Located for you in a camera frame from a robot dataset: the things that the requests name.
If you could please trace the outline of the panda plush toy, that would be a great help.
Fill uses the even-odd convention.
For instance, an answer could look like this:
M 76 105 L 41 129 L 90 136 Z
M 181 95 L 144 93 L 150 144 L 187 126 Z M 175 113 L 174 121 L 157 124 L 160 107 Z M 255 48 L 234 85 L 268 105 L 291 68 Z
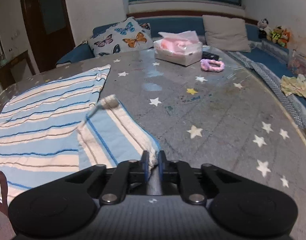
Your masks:
M 259 22 L 257 23 L 257 27 L 259 29 L 259 39 L 267 39 L 267 40 L 271 40 L 271 29 L 268 25 L 268 20 L 266 18 L 263 18 L 261 20 L 259 20 Z

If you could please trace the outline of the blue sofa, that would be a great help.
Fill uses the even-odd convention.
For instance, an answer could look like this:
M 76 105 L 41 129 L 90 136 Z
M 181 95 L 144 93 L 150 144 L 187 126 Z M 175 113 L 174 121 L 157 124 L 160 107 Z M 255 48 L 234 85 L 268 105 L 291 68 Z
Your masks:
M 180 33 L 194 30 L 205 41 L 205 31 L 201 16 L 198 17 L 149 17 L 137 19 L 145 26 L 152 38 L 160 37 L 161 31 Z M 285 48 L 258 38 L 258 28 L 246 24 L 247 38 L 250 41 L 251 52 L 230 52 L 229 55 L 242 63 L 246 68 L 256 72 L 267 83 L 282 105 L 287 109 L 295 122 L 301 128 L 306 128 L 306 99 L 285 94 L 280 89 L 280 80 L 283 76 L 295 76 L 287 67 L 289 52 Z

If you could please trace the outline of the butterfly print pillow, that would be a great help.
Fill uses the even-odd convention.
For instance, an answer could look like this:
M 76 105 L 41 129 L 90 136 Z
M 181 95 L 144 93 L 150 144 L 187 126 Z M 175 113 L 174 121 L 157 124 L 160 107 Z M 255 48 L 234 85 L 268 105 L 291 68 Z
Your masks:
M 95 57 L 153 47 L 148 30 L 143 28 L 134 17 L 119 22 L 103 33 L 93 35 L 87 41 Z

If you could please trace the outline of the blue white striped sweater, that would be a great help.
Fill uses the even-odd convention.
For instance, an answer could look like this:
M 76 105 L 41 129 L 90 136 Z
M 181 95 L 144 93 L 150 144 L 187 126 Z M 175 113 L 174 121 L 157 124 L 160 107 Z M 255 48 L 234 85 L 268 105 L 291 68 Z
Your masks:
M 24 191 L 97 164 L 108 168 L 159 145 L 114 95 L 101 97 L 111 67 L 39 85 L 11 98 L 0 113 L 0 171 L 11 202 Z

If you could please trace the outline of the orange fox plush toy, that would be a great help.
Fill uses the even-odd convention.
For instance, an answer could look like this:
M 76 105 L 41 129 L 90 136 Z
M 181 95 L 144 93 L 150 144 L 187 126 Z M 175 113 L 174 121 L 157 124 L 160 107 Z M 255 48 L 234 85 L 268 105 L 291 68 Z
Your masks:
M 287 44 L 289 42 L 290 36 L 291 36 L 291 32 L 288 31 L 287 29 L 284 29 L 281 37 L 278 40 L 279 45 L 283 48 L 287 48 Z

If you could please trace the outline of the dark wooden door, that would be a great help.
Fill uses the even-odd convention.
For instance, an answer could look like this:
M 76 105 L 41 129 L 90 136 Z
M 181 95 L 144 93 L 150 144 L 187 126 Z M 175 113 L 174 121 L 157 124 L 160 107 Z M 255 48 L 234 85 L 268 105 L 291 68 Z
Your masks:
M 65 0 L 20 0 L 30 47 L 39 72 L 56 63 L 74 47 Z

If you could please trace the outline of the pink tissue pack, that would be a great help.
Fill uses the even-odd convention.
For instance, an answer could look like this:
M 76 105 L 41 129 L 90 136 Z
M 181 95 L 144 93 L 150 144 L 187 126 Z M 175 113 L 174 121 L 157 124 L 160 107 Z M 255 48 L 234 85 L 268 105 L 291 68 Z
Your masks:
M 202 59 L 203 44 L 196 31 L 182 33 L 159 32 L 161 39 L 153 42 L 155 57 L 160 60 L 189 66 Z

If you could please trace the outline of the beige cushion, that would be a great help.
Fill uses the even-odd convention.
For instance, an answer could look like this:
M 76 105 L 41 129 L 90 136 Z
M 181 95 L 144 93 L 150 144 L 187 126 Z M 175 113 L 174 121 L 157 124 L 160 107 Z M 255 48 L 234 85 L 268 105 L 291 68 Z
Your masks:
M 202 18 L 207 45 L 225 51 L 251 51 L 243 19 L 211 15 Z

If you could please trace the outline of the black remote control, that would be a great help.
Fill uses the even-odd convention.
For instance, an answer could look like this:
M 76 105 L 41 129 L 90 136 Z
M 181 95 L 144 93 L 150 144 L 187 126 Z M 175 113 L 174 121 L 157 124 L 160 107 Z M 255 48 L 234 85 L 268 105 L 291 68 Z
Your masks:
M 202 59 L 209 59 L 209 60 L 215 60 L 218 61 L 219 60 L 219 56 L 207 51 L 203 51 L 202 52 Z

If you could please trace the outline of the dark wooden cabinet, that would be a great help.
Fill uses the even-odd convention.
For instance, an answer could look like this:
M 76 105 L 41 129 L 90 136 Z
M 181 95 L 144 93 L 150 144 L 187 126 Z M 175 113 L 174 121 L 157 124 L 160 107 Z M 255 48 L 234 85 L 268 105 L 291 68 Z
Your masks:
M 0 94 L 10 85 L 13 85 L 18 82 L 17 79 L 14 78 L 14 75 L 11 70 L 15 68 L 18 64 L 22 63 L 26 64 L 31 76 L 34 76 L 36 74 L 28 50 L 24 51 L 23 53 L 20 53 L 18 56 L 13 56 L 11 59 L 8 60 L 5 58 L 0 39 Z

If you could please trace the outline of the pink hair scrunchie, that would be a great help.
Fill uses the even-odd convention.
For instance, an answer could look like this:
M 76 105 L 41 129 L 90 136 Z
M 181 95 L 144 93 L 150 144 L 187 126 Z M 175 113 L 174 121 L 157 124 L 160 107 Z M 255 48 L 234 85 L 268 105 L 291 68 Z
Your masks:
M 205 72 L 222 72 L 225 68 L 225 64 L 222 61 L 210 60 L 210 59 L 201 59 L 201 70 Z

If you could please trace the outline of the yellow green plush toy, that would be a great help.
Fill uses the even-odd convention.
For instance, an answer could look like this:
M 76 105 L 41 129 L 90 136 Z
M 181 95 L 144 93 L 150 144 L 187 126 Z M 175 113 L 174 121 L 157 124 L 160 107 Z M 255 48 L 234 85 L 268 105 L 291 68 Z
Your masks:
M 284 29 L 281 25 L 276 26 L 274 29 L 270 30 L 267 34 L 267 40 L 276 44 L 280 38 L 282 38 Z

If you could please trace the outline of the crumpled yellow cloth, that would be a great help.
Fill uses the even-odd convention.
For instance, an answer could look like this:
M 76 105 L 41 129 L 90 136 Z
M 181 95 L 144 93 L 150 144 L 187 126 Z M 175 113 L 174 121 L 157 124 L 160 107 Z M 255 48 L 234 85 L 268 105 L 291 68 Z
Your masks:
M 306 98 L 306 77 L 299 74 L 297 77 L 282 76 L 280 88 L 285 96 L 295 94 Z

